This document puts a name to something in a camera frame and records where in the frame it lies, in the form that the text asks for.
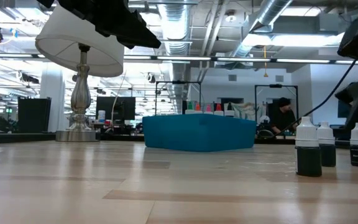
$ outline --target white lampshade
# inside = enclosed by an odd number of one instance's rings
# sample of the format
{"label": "white lampshade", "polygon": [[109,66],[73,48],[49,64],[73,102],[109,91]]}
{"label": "white lampshade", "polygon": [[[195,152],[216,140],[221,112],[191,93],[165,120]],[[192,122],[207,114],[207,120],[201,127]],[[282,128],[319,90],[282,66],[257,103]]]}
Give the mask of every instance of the white lampshade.
{"label": "white lampshade", "polygon": [[124,46],[116,36],[103,37],[94,25],[57,6],[35,39],[38,51],[49,60],[74,71],[80,62],[78,43],[91,47],[88,52],[89,74],[116,77],[122,74]]}

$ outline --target white column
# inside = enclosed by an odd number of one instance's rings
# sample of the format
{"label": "white column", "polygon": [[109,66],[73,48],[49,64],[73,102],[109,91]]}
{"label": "white column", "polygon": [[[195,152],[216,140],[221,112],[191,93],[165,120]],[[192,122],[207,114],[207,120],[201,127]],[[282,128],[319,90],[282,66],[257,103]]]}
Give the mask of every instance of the white column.
{"label": "white column", "polygon": [[49,114],[49,132],[64,130],[65,121],[65,80],[62,67],[49,62],[44,63],[41,78],[40,98],[51,98]]}

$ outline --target black speaker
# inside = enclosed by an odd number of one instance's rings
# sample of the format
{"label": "black speaker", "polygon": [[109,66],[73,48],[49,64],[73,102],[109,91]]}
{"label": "black speaker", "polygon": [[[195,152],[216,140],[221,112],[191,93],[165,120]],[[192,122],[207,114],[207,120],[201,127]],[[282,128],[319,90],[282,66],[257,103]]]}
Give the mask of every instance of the black speaker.
{"label": "black speaker", "polygon": [[18,125],[20,133],[48,131],[51,98],[18,99]]}

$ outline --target person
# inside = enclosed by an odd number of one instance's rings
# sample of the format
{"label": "person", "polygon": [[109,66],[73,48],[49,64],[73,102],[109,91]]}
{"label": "person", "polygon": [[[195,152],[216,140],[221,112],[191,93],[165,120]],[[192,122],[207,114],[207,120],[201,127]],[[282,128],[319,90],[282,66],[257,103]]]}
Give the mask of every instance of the person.
{"label": "person", "polygon": [[[273,112],[271,124],[273,131],[278,134],[295,121],[295,115],[291,109],[291,100],[280,98],[278,100],[278,109]],[[298,124],[294,124],[289,130],[294,132]]]}

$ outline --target silver lamp base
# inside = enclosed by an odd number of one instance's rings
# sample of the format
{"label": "silver lamp base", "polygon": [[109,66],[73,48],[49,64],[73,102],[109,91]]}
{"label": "silver lamp base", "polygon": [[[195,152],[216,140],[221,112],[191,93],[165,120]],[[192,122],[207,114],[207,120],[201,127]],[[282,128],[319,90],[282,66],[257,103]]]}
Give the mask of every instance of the silver lamp base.
{"label": "silver lamp base", "polygon": [[56,141],[60,142],[96,142],[96,131],[65,130],[56,132]]}

